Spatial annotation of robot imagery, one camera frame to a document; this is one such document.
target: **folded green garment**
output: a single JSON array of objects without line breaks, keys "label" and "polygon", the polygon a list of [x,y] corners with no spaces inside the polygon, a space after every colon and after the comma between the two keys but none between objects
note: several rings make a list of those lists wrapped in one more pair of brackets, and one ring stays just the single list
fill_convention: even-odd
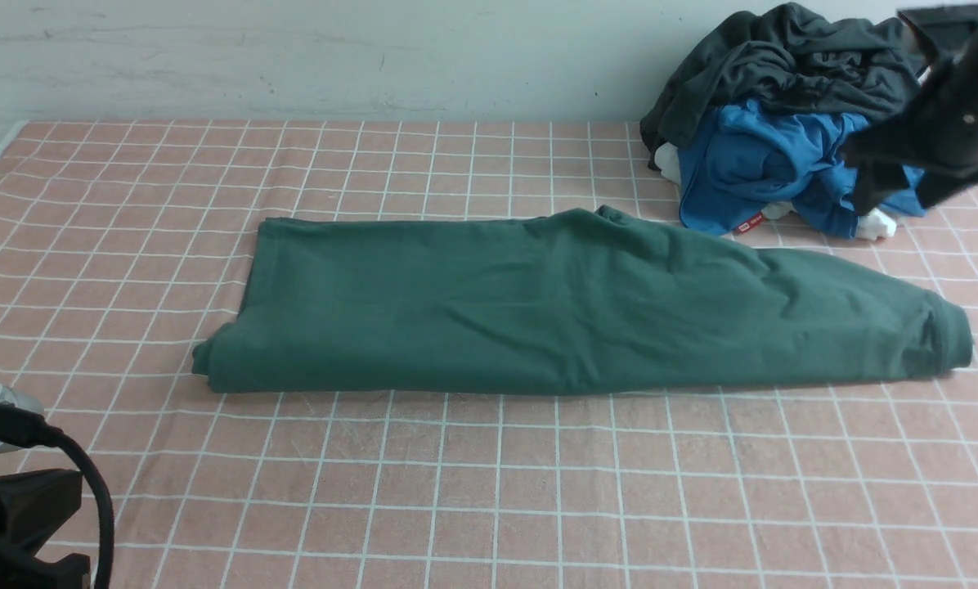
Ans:
[{"label": "folded green garment", "polygon": [[964,310],[840,258],[604,206],[528,220],[260,225],[218,393],[578,395],[863,383],[970,364]]}]

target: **blue garment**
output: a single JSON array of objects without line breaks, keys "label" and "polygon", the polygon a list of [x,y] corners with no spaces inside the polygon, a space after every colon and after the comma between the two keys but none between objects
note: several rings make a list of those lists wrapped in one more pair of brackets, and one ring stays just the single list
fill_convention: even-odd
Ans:
[{"label": "blue garment", "polygon": [[[791,201],[817,230],[855,237],[859,217],[849,197],[856,171],[837,152],[849,134],[867,126],[862,115],[771,115],[753,100],[713,110],[689,148],[679,150],[682,223],[727,234],[770,202]],[[914,189],[923,171],[904,171],[911,189],[893,194],[879,209],[922,217]]]}]

